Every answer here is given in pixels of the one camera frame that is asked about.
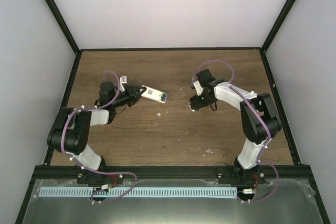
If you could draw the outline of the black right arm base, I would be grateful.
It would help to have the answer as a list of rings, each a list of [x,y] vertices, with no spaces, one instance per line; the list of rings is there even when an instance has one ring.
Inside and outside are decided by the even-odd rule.
[[[255,182],[265,183],[265,179],[260,177],[258,166],[252,169],[242,169],[236,166],[217,166],[216,172],[222,184],[252,185]]]

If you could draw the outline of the white remote control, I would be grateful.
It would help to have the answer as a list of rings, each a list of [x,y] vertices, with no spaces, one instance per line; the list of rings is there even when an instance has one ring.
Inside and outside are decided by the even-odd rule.
[[[146,87],[146,91],[141,95],[142,97],[153,100],[153,101],[156,101],[156,102],[159,102],[159,103],[162,103],[161,102],[161,94],[164,93],[164,92],[159,91],[159,90],[154,89],[154,88],[151,88],[151,87],[148,87],[148,86],[145,86],[145,87]]]

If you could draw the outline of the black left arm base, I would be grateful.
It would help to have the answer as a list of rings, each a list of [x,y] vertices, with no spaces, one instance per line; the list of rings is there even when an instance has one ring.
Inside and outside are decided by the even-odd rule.
[[[121,185],[124,181],[134,182],[134,176],[126,173],[133,173],[138,176],[139,169],[135,166],[105,166],[102,172],[108,175],[97,174],[87,169],[81,169],[78,164],[74,165],[78,172],[77,183],[88,185]]]

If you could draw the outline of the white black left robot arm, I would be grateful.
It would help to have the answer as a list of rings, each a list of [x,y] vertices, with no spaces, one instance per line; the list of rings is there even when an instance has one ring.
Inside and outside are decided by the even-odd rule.
[[[104,159],[96,154],[88,144],[90,128],[108,125],[114,120],[116,108],[133,106],[146,87],[125,85],[120,87],[106,81],[100,85],[99,99],[92,109],[82,106],[78,109],[60,108],[50,129],[47,144],[50,148],[75,160],[82,169],[89,171],[89,178],[95,184],[102,184],[107,178]]]

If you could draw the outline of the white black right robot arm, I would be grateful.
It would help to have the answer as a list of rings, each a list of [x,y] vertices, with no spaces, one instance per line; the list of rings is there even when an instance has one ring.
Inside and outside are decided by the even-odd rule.
[[[217,102],[225,102],[240,112],[242,129],[246,138],[242,151],[237,157],[233,177],[244,184],[252,177],[251,169],[260,163],[261,156],[269,142],[282,129],[282,122],[268,93],[246,91],[230,81],[217,80],[209,69],[198,72],[192,78],[191,88],[196,95],[190,98],[190,108],[198,111],[210,106],[217,110]]]

